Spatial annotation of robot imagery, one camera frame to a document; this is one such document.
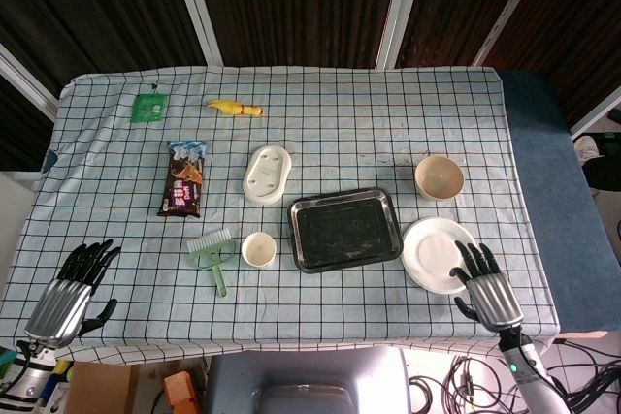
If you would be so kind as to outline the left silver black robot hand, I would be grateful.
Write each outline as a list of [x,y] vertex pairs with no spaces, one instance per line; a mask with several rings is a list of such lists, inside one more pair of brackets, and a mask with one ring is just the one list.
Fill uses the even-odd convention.
[[102,328],[113,315],[111,298],[95,317],[86,312],[112,261],[121,252],[111,239],[82,244],[63,263],[39,298],[25,326],[32,355],[68,346],[75,338]]

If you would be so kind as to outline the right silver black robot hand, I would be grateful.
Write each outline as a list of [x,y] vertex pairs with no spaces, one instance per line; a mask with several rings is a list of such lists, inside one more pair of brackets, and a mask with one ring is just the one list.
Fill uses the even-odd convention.
[[455,240],[454,244],[466,268],[454,267],[449,275],[466,287],[471,303],[459,297],[453,299],[462,314],[492,333],[519,328],[524,313],[493,253],[484,243],[476,246]]

